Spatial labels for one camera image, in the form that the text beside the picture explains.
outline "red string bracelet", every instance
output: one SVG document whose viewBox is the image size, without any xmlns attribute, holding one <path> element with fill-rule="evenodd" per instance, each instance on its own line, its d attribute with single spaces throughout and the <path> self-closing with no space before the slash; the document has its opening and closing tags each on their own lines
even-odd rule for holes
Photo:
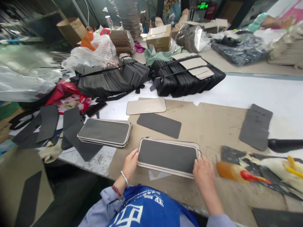
<svg viewBox="0 0 303 227">
<path fill-rule="evenodd" d="M 120 197 L 122 197 L 121 193 L 119 192 L 116 186 L 113 185 L 112 188 Z"/>
</svg>

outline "red nozzle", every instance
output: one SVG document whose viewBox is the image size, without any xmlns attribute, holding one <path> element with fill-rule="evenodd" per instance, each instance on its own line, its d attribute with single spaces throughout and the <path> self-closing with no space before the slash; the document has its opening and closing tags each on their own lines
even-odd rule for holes
<svg viewBox="0 0 303 227">
<path fill-rule="evenodd" d="M 271 184 L 270 181 L 266 180 L 265 178 L 263 177 L 256 177 L 254 175 L 252 175 L 252 173 L 250 173 L 249 171 L 247 170 L 242 170 L 240 172 L 240 175 L 241 177 L 244 179 L 244 180 L 247 180 L 247 181 L 250 181 L 250 182 L 253 182 L 253 181 L 260 181 L 260 182 L 265 182 L 267 184 Z"/>
</svg>

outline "smartphone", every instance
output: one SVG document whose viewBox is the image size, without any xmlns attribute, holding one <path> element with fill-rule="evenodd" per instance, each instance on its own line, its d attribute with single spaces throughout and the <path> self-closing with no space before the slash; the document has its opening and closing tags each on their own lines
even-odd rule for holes
<svg viewBox="0 0 303 227">
<path fill-rule="evenodd" d="M 100 110 L 102 110 L 104 107 L 107 106 L 107 103 L 104 101 L 101 101 L 97 104 L 89 106 L 89 108 L 86 111 L 86 114 L 89 118 L 92 118 L 93 116 L 96 115 Z"/>
</svg>

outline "orange glue bottle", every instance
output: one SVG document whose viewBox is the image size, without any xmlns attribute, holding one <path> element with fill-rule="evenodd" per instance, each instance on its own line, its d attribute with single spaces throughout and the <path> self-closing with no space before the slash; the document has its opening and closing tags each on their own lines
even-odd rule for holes
<svg viewBox="0 0 303 227">
<path fill-rule="evenodd" d="M 219 174 L 227 179 L 238 181 L 240 183 L 248 183 L 253 181 L 265 182 L 271 184 L 270 181 L 266 180 L 263 177 L 257 177 L 251 172 L 247 171 L 240 165 L 232 164 L 229 162 L 218 162 L 217 170 Z"/>
</svg>

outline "orange plastic bag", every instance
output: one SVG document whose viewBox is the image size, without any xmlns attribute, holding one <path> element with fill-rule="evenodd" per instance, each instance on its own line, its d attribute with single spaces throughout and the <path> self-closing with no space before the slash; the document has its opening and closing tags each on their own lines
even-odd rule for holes
<svg viewBox="0 0 303 227">
<path fill-rule="evenodd" d="M 92 27 L 86 27 L 86 35 L 82 39 L 81 46 L 87 47 L 88 49 L 95 51 L 95 48 L 93 48 L 93 46 L 91 45 L 91 41 L 94 39 L 93 32 L 94 30 L 92 29 Z"/>
</svg>

